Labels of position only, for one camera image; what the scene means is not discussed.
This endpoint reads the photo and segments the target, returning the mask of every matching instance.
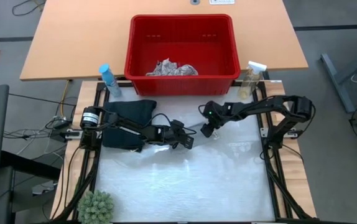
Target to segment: white cloth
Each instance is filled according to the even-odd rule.
[[[177,68],[177,63],[165,59],[162,63],[158,62],[153,72],[146,76],[166,76],[166,75],[198,75],[198,72],[191,65],[183,65]]]

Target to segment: green plant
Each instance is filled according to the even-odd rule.
[[[79,222],[83,224],[107,224],[113,217],[114,204],[110,194],[87,192],[79,201]]]

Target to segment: clear spray bottle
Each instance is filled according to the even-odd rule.
[[[263,75],[261,72],[267,70],[267,65],[251,62],[248,63],[249,71],[245,74],[245,78],[238,91],[238,96],[244,100],[248,99],[252,92],[256,89],[257,84],[262,80]]]

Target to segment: plastic sheet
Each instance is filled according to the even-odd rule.
[[[165,113],[198,131],[191,150],[144,147],[141,153],[103,147],[96,189],[114,198],[112,222],[248,222],[274,220],[255,116],[230,122],[209,139],[199,129],[206,121],[198,106],[241,101],[238,88],[225,96],[152,97],[156,113]],[[133,88],[122,88],[112,101],[132,101]],[[167,124],[163,116],[153,124]]]

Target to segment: wooden table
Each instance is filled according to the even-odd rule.
[[[97,86],[97,82],[87,81],[82,83],[79,97],[78,97],[78,103],[75,110],[75,116],[73,118],[74,126],[79,127],[83,109],[87,106],[93,105],[94,98],[96,95],[96,86]],[[284,86],[282,85],[282,83],[267,82],[266,89],[267,89],[268,96],[285,94]],[[281,114],[272,113],[272,120],[274,124],[279,123],[282,119],[283,116]],[[292,149],[295,149],[297,152],[300,152],[299,145],[297,144],[297,140],[285,139],[284,144],[291,147]],[[55,199],[54,199],[51,214],[53,214],[54,211],[56,210],[58,202],[60,200],[62,181],[64,181],[63,183],[64,187],[67,186],[67,181],[70,182],[67,195],[65,195],[66,188],[64,188],[64,191],[62,192],[62,205],[65,197],[67,197],[67,204],[68,204],[73,196],[75,186],[77,184],[80,175],[81,165],[83,162],[83,155],[84,155],[84,150],[79,150],[75,154],[75,157],[72,158],[72,154],[75,151],[75,149],[78,147],[78,145],[79,145],[79,140],[72,140],[68,143],[67,150],[65,152],[64,170],[62,170],[62,172],[64,172],[63,175],[64,179],[62,180],[62,175],[60,175],[60,180],[59,180],[60,183],[58,185],[57,192],[55,194]],[[309,215],[315,217],[315,209],[311,198],[310,189],[308,187],[307,176],[305,174],[304,166],[302,164],[301,159],[298,157],[298,155],[287,150],[286,148],[280,149],[279,153],[282,161],[282,168],[284,170],[287,189],[292,194],[292,196],[296,199],[299,205]],[[68,164],[72,159],[73,161],[71,164],[70,178],[68,180],[67,179]],[[88,165],[89,169],[92,165],[92,162],[93,160],[90,159]],[[276,191],[278,192],[277,198],[279,201],[280,213],[281,216],[284,217],[285,212],[284,212],[283,198],[282,195],[279,193],[279,190],[276,189]],[[58,216],[58,214],[60,214],[62,210],[63,210],[63,206],[60,206],[57,210],[56,216]]]
[[[48,0],[21,80],[98,78],[109,63],[124,72],[130,20],[138,14],[228,14],[233,18],[242,69],[248,61],[270,70],[307,68],[282,0],[237,0],[214,6],[200,0]]]

